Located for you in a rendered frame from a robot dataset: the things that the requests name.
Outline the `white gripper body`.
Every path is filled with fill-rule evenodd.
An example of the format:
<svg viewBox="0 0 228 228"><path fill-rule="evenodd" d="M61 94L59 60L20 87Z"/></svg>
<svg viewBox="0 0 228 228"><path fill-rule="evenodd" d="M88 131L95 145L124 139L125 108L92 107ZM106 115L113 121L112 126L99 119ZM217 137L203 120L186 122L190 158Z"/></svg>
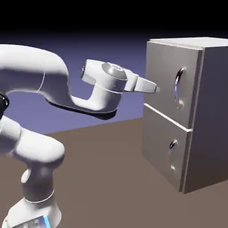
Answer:
<svg viewBox="0 0 228 228"><path fill-rule="evenodd" d="M157 90L157 85L154 82L149 81L142 77L138 77L135 85L136 92L155 93L156 90Z"/></svg>

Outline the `grey cabinet door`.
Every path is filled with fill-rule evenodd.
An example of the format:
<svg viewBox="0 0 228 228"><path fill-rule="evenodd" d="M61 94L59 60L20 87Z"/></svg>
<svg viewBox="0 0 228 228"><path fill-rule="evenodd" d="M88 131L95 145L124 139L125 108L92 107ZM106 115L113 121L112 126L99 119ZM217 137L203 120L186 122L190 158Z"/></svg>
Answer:
<svg viewBox="0 0 228 228"><path fill-rule="evenodd" d="M200 47L158 41L147 43L146 79L156 83L160 91L154 95L146 94L145 103L188 129L193 125L195 94L203 53ZM186 68L179 85L179 98L183 106L177 108L174 83L182 67Z"/></svg>
<svg viewBox="0 0 228 228"><path fill-rule="evenodd" d="M186 166L186 153L193 129L188 129L172 120L152 106L144 103L142 153L151 165L179 192L183 189ZM173 165L175 172L168 167L167 154L172 140L177 139Z"/></svg>

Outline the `grey cabinet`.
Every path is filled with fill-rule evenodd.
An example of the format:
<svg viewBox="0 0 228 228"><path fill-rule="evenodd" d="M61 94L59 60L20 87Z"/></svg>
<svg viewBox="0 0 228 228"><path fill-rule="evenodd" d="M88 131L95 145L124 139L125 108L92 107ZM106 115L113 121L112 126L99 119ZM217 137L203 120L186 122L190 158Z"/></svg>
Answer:
<svg viewBox="0 0 228 228"><path fill-rule="evenodd" d="M228 180L228 39L151 39L200 47L202 55L181 193Z"/></svg>

